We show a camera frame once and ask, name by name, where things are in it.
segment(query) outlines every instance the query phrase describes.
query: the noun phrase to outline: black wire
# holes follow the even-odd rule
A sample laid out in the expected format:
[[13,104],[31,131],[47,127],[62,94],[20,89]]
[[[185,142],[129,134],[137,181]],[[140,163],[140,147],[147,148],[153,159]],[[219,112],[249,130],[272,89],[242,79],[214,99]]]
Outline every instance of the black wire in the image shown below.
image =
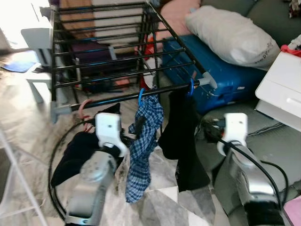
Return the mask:
[[81,121],[81,122],[73,125],[70,129],[68,129],[68,131],[61,137],[61,139],[55,145],[55,147],[54,147],[54,149],[52,151],[50,160],[49,160],[49,168],[48,168],[48,193],[49,193],[50,200],[51,200],[51,202],[52,202],[55,210],[57,211],[57,213],[59,214],[59,216],[60,216],[60,218],[62,220],[65,220],[66,210],[63,208],[61,202],[59,201],[59,199],[57,197],[56,188],[51,186],[53,160],[55,158],[55,154],[57,152],[58,147],[65,140],[65,138],[67,137],[67,135],[72,130],[74,130],[75,128],[77,128],[79,125],[84,124],[84,123],[89,123],[90,121],[91,120]]
[[242,154],[244,157],[246,157],[248,160],[250,160],[252,163],[254,163],[254,165],[257,166],[265,174],[265,176],[269,179],[269,181],[271,182],[271,184],[272,184],[272,186],[273,186],[273,188],[275,190],[279,209],[282,210],[283,206],[282,206],[282,202],[281,202],[281,199],[280,199],[280,192],[278,190],[278,187],[277,187],[275,181],[271,177],[271,175],[255,159],[253,159],[251,156],[249,156],[248,154],[246,154],[245,152],[243,152],[239,148],[235,147],[235,145],[233,145],[232,143],[228,143],[228,142],[226,142],[226,141],[224,141],[222,139],[219,139],[219,141],[221,143],[223,143],[226,147],[233,148],[235,151],[237,151],[240,154]]
[[280,166],[278,166],[278,165],[276,165],[272,162],[268,162],[268,161],[261,161],[261,162],[264,163],[264,164],[276,167],[283,174],[283,177],[284,177],[284,180],[285,180],[285,192],[284,192],[284,196],[283,196],[283,200],[282,200],[282,206],[284,206],[284,204],[286,203],[288,188],[289,188],[288,178],[287,178],[287,175],[286,175],[285,171]]

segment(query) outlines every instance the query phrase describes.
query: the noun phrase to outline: plaid shirt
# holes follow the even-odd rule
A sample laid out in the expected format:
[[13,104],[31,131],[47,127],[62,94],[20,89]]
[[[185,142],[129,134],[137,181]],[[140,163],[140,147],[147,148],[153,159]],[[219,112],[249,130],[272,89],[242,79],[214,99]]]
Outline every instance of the plaid shirt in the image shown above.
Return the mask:
[[[163,108],[157,96],[143,98],[143,105],[135,115],[135,121],[140,117],[146,120],[139,138],[130,146],[130,168],[127,175],[126,200],[137,202],[151,182],[149,156],[157,146],[156,131],[163,122]],[[130,133],[135,132],[135,124],[129,126]]]

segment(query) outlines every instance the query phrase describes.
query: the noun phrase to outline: black metal drying rack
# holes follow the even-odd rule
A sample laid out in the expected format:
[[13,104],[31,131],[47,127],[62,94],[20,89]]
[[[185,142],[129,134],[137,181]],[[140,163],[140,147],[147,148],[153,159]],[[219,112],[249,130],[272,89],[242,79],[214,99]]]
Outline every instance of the black metal drying rack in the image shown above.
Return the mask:
[[[122,15],[122,16],[106,16],[106,17],[97,17],[97,18],[91,18],[91,19],[79,19],[79,20],[68,20],[68,21],[62,21],[60,20],[60,15],[64,14],[75,14],[75,13],[87,13],[87,12],[99,12],[99,11],[110,11],[110,10],[124,10],[124,9],[134,9],[134,8],[142,8],[141,14],[129,14],[129,15]],[[63,28],[63,23],[75,23],[75,22],[85,22],[85,21],[91,21],[91,20],[109,20],[109,19],[116,19],[116,18],[124,18],[124,17],[140,17],[141,22],[139,23],[127,23],[127,24],[111,24],[111,25],[104,25],[104,26],[94,26],[94,27],[86,27],[86,28],[79,28],[79,29],[72,29],[72,30],[66,30]],[[166,20],[161,16],[161,14],[154,8],[154,6],[151,3],[147,2],[136,2],[136,3],[126,3],[126,4],[110,4],[110,5],[99,5],[99,6],[90,6],[90,7],[80,7],[80,8],[52,8],[51,13],[51,22],[52,22],[52,33],[51,35],[51,41],[52,41],[52,92],[51,92],[51,117],[53,123],[56,122],[58,115],[64,114],[64,113],[71,113],[72,111],[76,111],[79,109],[79,101],[77,97],[77,93],[75,91],[74,86],[84,84],[84,83],[90,83],[90,82],[99,82],[99,81],[105,81],[105,80],[114,80],[114,79],[120,79],[124,77],[134,77],[134,76],[140,76],[144,73],[154,73],[158,71],[164,71],[171,68],[176,67],[185,67],[188,65],[195,65],[196,68],[202,73],[206,73],[202,65],[198,62],[198,60],[194,57],[194,55],[190,52],[190,50],[185,46],[185,44],[181,41],[181,39],[178,37],[178,35],[174,32],[174,30],[168,25]],[[156,23],[162,22],[163,25],[166,27],[165,29],[156,29]],[[129,28],[129,27],[135,27],[137,29],[137,32],[135,33],[122,33],[120,35],[106,35],[106,36],[96,36],[92,38],[83,38],[83,39],[75,39],[70,38],[65,35],[67,32],[91,32],[91,31],[107,31],[107,30],[116,30],[116,29],[122,29],[122,28]],[[171,39],[163,39],[163,40],[156,40],[156,32],[160,31],[169,31],[172,35]],[[147,37],[149,33],[153,33],[153,41],[148,42]],[[70,43],[75,42],[81,42],[81,41],[87,41],[87,40],[109,40],[109,39],[119,39],[119,38],[127,38],[127,37],[138,37],[138,42],[136,43],[129,43],[127,45],[117,46],[114,47],[114,49],[119,48],[128,48],[128,47],[137,47],[137,55],[131,56],[131,57],[125,57],[121,59],[115,59],[115,60],[109,60],[109,61],[99,61],[99,62],[93,62],[93,63],[87,63],[87,64],[79,64],[75,65],[70,60],[64,60],[64,66],[58,66],[56,64],[57,57],[67,57],[67,56],[73,56],[77,53],[87,53],[87,52],[96,52],[96,51],[104,51],[108,50],[108,48],[99,48],[99,49],[91,49],[91,50],[85,50],[85,51],[70,51],[68,48],[64,47],[64,45],[68,45]],[[179,49],[174,51],[163,51],[158,52],[157,51],[157,43],[163,43],[166,41],[175,40],[179,43],[181,46]],[[145,48],[148,44],[154,44],[154,53],[150,55],[145,55]],[[172,66],[166,66],[163,67],[158,66],[158,57],[162,55],[170,55],[171,58],[174,58],[179,53],[186,53],[188,57],[190,58],[190,62],[184,63],[184,64],[178,64],[178,65],[172,65]],[[156,68],[150,69],[147,64],[145,63],[146,57],[154,57],[155,58],[155,65]],[[119,63],[124,63],[127,61],[136,61],[137,63],[137,70],[135,71],[129,71],[125,73],[113,73],[106,76],[97,76],[89,79],[85,79],[82,81],[70,81],[70,82],[58,82],[57,76],[59,73],[63,71],[67,71],[67,73],[74,73],[74,70],[77,68],[93,68],[93,67],[99,67],[101,65],[117,65]],[[173,86],[167,86],[167,87],[160,87],[159,84],[159,77],[158,73],[156,76],[156,83],[157,83],[157,89],[145,91],[142,94],[142,97],[148,96],[148,95],[154,95],[154,94],[160,94],[164,92],[169,92],[177,89],[183,89],[187,88],[189,86],[189,83],[184,83],[181,85],[173,85]],[[197,85],[204,85],[201,80],[195,80],[194,84]],[[62,87],[71,87],[73,90],[74,98],[76,100],[76,104],[72,105],[62,105],[59,106],[57,104],[57,96],[56,96],[56,89],[62,88]],[[106,104],[112,104],[120,101],[135,99],[139,97],[139,93],[133,93],[130,95],[122,95],[118,97],[112,97],[107,99],[101,99],[97,101],[93,101],[85,105],[85,108],[90,107],[96,107]]]

